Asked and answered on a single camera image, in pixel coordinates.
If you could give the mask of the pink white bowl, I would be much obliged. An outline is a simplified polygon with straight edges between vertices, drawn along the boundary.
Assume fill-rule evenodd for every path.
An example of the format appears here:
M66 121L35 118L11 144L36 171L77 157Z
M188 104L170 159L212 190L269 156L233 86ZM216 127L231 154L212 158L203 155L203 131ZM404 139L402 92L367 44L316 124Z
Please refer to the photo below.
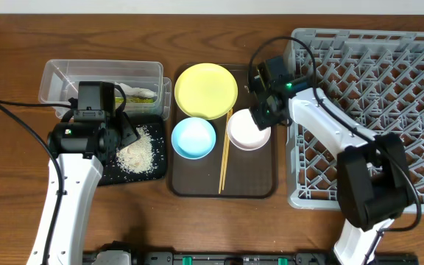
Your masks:
M263 147L270 139L271 132L270 127L260 130L248 109L235 112L227 122L227 136L230 142L244 151Z

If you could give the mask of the green orange snack wrapper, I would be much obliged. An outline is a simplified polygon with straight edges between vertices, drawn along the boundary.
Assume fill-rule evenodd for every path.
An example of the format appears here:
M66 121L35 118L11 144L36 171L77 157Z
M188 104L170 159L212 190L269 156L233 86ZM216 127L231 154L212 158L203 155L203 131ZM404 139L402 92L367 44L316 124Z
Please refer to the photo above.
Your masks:
M116 104L121 104L124 101L122 97L116 97ZM152 104L156 101L155 98L141 98L136 96L128 96L126 104Z

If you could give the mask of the white tissue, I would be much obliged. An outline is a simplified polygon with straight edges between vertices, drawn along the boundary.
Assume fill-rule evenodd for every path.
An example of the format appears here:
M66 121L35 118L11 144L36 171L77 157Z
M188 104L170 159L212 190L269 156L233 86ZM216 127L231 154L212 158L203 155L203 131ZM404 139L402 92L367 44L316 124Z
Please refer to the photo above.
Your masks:
M124 83L116 83L116 85L118 85L127 96L153 99L158 95L156 92L147 88L131 87Z

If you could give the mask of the light blue bowl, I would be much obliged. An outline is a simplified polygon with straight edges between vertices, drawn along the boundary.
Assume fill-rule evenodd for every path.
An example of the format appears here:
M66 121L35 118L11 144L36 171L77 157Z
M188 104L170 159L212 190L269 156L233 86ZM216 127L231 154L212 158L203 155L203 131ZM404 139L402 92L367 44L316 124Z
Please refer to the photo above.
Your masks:
M181 157L198 160L215 147L216 131L209 121L197 117L183 119L172 130L173 150Z

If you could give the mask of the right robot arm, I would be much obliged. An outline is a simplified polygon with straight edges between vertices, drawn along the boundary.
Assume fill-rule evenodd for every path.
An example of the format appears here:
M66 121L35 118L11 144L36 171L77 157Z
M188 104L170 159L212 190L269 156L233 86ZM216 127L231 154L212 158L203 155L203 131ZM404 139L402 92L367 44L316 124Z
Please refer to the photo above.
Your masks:
M282 57L250 66L247 79L258 100L250 112L260 130L299 124L336 159L337 201L345 223L333 252L340 264L368 264L383 234L394 231L394 220L410 205L420 206L401 138L352 120L315 78L294 78Z

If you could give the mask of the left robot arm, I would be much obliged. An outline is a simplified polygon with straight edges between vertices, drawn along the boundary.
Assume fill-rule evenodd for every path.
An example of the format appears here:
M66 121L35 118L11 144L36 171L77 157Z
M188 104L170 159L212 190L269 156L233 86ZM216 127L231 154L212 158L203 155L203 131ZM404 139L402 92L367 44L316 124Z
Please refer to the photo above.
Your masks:
M81 264L104 167L140 136L124 112L126 85L82 81L49 133L49 185L29 264Z

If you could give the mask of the black waste tray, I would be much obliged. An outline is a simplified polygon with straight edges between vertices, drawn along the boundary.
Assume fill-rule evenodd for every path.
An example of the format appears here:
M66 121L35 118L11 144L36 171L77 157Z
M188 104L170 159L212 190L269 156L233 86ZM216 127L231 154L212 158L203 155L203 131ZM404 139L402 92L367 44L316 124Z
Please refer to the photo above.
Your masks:
M166 174L167 154L163 119L160 116L136 116L132 126L140 139L120 150L104 167L98 186L111 186L161 179Z

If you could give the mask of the grey dishwasher rack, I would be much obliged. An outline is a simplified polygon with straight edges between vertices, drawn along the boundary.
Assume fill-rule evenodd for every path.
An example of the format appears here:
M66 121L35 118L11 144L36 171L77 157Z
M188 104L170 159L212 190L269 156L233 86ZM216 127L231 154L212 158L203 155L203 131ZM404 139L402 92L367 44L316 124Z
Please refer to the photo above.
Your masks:
M424 32L300 28L284 59L377 133L398 134L424 213Z

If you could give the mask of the spilled rice pile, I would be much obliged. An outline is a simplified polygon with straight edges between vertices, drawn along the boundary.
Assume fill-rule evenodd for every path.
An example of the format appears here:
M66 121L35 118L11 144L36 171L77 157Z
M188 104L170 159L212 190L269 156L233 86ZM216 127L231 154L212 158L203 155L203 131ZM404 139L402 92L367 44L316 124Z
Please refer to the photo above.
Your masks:
M156 169L156 166L153 165L152 136L148 132L147 126L139 127L137 132L140 138L117 152L116 163L121 170L127 173L152 173Z

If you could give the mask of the lower clear plastic bin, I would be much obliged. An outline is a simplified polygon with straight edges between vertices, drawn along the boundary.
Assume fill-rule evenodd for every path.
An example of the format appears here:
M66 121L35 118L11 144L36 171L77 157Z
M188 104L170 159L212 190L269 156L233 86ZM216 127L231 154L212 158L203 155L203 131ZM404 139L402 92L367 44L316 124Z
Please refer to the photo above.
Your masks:
M123 81L123 84L133 88L150 89L157 93L157 96L153 98L154 101L150 103L128 102L124 111L129 116L159 115L163 120L169 118L172 98L172 82L169 78L163 78L162 86L152 78ZM78 80L64 81L63 84L53 83L49 90L49 99L66 104L70 98L77 98L78 85Z

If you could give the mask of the clear plastic bin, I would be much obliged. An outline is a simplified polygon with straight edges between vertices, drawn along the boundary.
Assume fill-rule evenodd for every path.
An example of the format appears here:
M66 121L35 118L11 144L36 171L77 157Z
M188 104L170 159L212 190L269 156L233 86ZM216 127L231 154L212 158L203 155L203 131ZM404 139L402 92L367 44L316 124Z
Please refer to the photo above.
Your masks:
M172 82L169 78L163 78L162 86L152 78L123 81L123 84L133 88L150 89L157 93L157 96L153 98L154 101L150 103L128 102L124 111L129 116L159 115L163 120L169 118L172 98ZM63 84L53 83L49 90L49 99L66 104L70 98L77 98L78 85L78 80L64 81Z
M39 102L59 105L62 102L49 99L53 83L81 81L123 81L152 78L162 86L163 65L152 61L129 60L50 60L46 63L38 94Z

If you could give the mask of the upper clear plastic bin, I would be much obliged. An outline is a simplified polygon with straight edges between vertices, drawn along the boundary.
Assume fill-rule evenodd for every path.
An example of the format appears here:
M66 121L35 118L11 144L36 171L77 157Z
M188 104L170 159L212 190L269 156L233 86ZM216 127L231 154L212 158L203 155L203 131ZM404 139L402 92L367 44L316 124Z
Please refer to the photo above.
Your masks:
M50 60L46 63L38 94L39 102L59 105L62 102L49 99L53 83L81 81L123 81L152 78L162 86L163 65L152 61L129 60Z

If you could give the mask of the yellow plate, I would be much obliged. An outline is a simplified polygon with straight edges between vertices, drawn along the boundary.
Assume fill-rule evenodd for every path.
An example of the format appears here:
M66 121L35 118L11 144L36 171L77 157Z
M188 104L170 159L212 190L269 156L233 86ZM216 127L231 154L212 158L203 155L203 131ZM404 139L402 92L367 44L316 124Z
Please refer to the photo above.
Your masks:
M227 114L238 98L235 77L215 63L188 67L177 78L174 98L177 106L191 117L214 120Z

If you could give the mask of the dark brown serving tray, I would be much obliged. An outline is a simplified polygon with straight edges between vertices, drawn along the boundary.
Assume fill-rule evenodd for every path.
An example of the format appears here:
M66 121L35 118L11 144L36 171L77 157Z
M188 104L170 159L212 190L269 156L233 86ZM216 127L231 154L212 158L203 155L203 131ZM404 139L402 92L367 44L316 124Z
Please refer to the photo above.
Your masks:
M177 78L188 67L177 72ZM241 65L224 66L236 79L238 98L230 111L220 118L209 121L216 131L213 150L198 160L179 156L172 147L170 158L169 188L180 197L247 198L263 199L270 196L277 185L277 158L275 134L260 149L244 151L234 146L227 136L227 122L237 111L248 109L256 98L247 90L247 68ZM174 126L190 118L177 106L172 115Z

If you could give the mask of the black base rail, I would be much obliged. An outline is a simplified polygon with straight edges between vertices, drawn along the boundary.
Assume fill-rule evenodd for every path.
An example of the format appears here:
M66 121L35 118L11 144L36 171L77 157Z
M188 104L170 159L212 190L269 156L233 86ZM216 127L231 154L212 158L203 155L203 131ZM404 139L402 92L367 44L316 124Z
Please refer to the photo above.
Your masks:
M129 244L113 241L96 252L84 252L82 265L331 265L336 257L325 252L297 252L279 255L232 253L138 252Z

